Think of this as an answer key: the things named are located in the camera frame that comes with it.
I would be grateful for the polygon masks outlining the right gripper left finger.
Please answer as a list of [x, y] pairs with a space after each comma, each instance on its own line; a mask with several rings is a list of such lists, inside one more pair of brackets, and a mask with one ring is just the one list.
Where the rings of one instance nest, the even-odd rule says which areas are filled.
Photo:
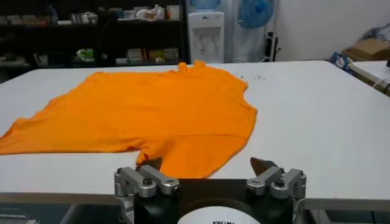
[[115, 196], [127, 197], [138, 194], [151, 198], [160, 191], [163, 195], [175, 197], [180, 194], [180, 182], [160, 172], [162, 157], [145, 160], [135, 169], [120, 167], [114, 174]]

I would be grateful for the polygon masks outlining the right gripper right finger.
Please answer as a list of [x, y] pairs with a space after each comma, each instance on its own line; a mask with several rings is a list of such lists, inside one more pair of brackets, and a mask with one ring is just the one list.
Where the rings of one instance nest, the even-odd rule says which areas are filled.
[[307, 176], [302, 170], [284, 168], [273, 161], [251, 157], [250, 165], [256, 177], [246, 181], [246, 192], [249, 196], [261, 196], [268, 191], [272, 197], [301, 200], [306, 196]]

